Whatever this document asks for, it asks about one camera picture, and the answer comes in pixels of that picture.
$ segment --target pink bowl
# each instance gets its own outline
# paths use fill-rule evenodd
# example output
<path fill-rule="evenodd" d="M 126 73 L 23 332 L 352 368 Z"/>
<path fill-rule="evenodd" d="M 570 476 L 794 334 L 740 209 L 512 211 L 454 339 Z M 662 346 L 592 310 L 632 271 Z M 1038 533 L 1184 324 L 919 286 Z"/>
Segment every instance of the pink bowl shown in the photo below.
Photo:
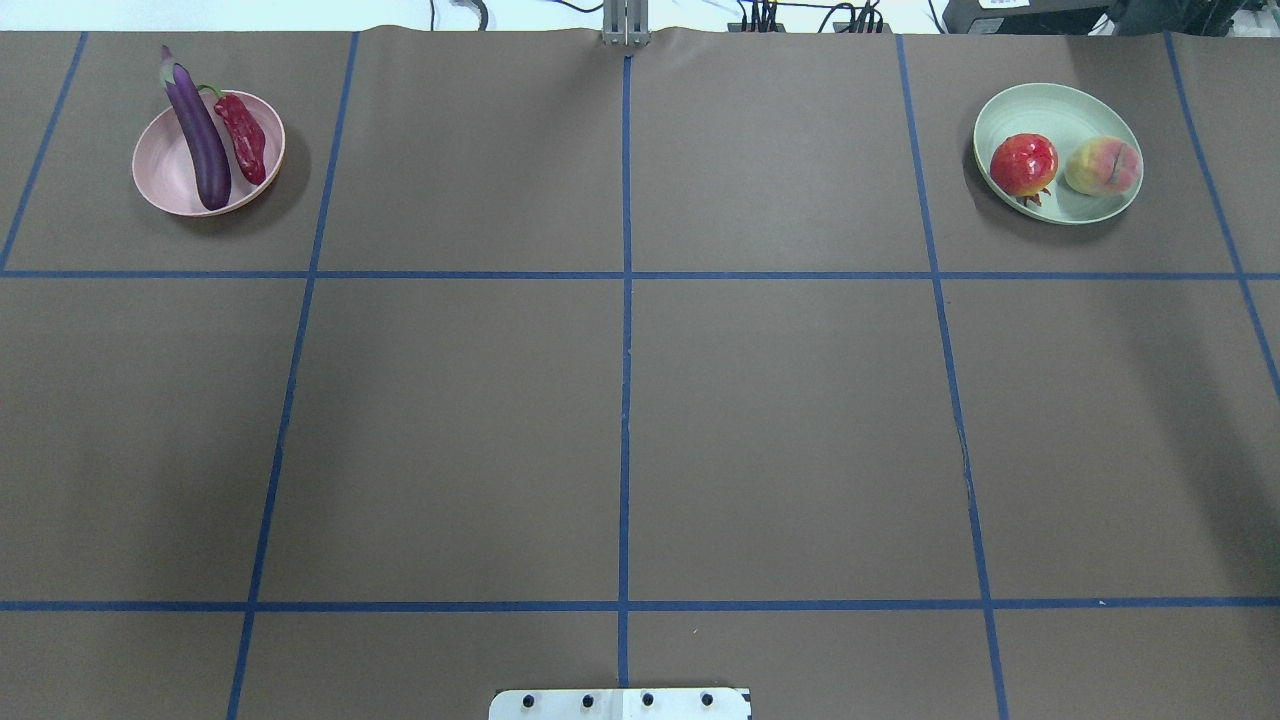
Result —
<path fill-rule="evenodd" d="M 227 152 L 227 161 L 232 167 L 232 196 L 227 206 L 218 210 L 209 210 L 200 202 L 196 192 L 196 169 L 191 164 L 191 151 L 187 150 L 187 138 L 178 126 L 178 117 L 173 108 L 156 115 L 147 129 L 142 131 L 142 137 L 133 147 L 133 184 L 138 187 L 142 197 L 147 202 L 174 215 L 188 218 L 206 218 L 221 215 L 247 204 L 271 184 L 280 172 L 280 161 L 284 160 L 284 123 L 275 109 L 264 102 L 256 95 L 227 90 L 227 95 L 234 95 L 244 102 L 244 106 L 262 126 L 266 135 L 266 147 L 262 150 L 262 159 L 266 164 L 266 179 L 262 184 L 253 184 L 244 179 L 236 164 L 236 151 L 232 149 L 230 137 L 223 127 L 223 119 L 214 114 L 214 102 L 218 97 L 209 91 L 201 92 L 200 97 L 209 108 L 209 114 L 214 119 L 214 127 L 223 138 L 223 150 Z"/>

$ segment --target black box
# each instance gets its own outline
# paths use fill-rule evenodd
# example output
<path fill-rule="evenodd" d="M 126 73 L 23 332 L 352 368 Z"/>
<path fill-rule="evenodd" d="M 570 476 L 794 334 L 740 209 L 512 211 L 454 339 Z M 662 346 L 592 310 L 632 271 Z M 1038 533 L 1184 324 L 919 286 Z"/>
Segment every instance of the black box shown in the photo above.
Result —
<path fill-rule="evenodd" d="M 1111 0 L 951 0 L 942 12 L 948 32 L 968 35 L 1089 35 Z"/>

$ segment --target pomegranate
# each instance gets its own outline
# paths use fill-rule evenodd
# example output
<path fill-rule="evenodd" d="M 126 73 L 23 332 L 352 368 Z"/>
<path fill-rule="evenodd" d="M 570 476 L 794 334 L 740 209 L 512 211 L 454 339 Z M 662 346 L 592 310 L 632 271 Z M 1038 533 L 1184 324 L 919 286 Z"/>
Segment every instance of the pomegranate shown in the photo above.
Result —
<path fill-rule="evenodd" d="M 1023 132 L 1006 138 L 991 158 L 996 187 L 1027 205 L 1039 205 L 1039 193 L 1052 195 L 1048 183 L 1057 174 L 1057 149 L 1043 135 Z"/>

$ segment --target metal bracket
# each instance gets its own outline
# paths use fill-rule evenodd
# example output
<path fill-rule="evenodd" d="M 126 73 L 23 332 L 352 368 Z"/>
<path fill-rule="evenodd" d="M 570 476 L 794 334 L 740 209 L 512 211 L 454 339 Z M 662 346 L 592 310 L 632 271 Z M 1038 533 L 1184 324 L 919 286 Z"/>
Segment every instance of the metal bracket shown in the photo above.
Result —
<path fill-rule="evenodd" d="M 751 720 L 745 688 L 504 691 L 489 720 Z"/>
<path fill-rule="evenodd" d="M 649 0 L 604 0 L 604 44 L 649 45 Z"/>

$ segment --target electronic device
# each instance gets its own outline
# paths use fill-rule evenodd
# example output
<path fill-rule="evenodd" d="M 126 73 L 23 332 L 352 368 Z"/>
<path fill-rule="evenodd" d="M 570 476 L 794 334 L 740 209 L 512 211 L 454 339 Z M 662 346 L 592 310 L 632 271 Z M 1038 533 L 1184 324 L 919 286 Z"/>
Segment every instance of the electronic device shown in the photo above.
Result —
<path fill-rule="evenodd" d="M 1107 13 L 1116 35 L 1183 32 L 1222 37 L 1245 0 L 1115 0 Z"/>
<path fill-rule="evenodd" d="M 966 35 L 1089 35 L 1110 6 L 1111 0 L 950 0 L 942 22 Z"/>

